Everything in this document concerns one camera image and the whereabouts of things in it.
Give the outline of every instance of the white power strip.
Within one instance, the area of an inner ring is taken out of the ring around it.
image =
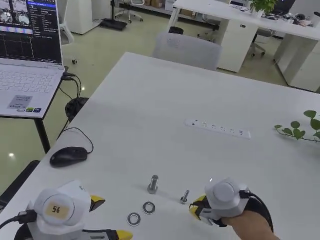
[[[199,129],[206,129],[216,133],[227,134],[238,138],[250,139],[250,132],[243,129],[234,129],[225,126],[218,126],[213,123],[208,123],[206,121],[200,121],[195,119],[186,119],[184,124],[189,127],[195,127]]]

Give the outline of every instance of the computer mouse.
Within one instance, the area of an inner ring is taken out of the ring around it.
[[[79,146],[68,146],[60,149],[50,158],[52,167],[61,168],[70,166],[86,160],[88,152],[85,148]]]

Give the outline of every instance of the laptop screen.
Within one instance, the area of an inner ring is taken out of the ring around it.
[[[56,0],[0,0],[0,58],[61,64]]]

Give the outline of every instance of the small screw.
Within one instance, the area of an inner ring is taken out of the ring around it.
[[[147,187],[147,191],[150,194],[156,194],[157,190],[158,190],[158,175],[153,175],[151,178],[151,182]]]
[[[189,194],[189,190],[185,190],[185,193],[184,195],[180,198],[180,203],[181,204],[185,204],[188,200],[187,200],[187,197],[188,197],[188,194]]]

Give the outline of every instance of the washer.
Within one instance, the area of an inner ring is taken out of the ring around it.
[[[150,206],[152,207],[152,209],[151,209],[150,211],[148,211],[148,210],[146,209],[146,206],[147,206],[147,205],[150,205]],[[156,210],[156,205],[155,205],[153,202],[151,202],[151,201],[146,201],[146,202],[143,204],[142,209],[143,209],[143,211],[144,211],[146,214],[153,214],[153,213],[155,212],[155,210]]]
[[[131,217],[132,216],[136,216],[137,217],[137,220],[136,220],[136,222],[132,222],[131,221]],[[140,215],[138,214],[138,213],[136,213],[136,212],[132,212],[132,213],[130,213],[129,215],[128,215],[128,217],[127,217],[127,222],[128,222],[128,224],[130,225],[130,226],[137,226],[137,225],[139,225],[139,223],[141,222],[141,217],[140,217]]]

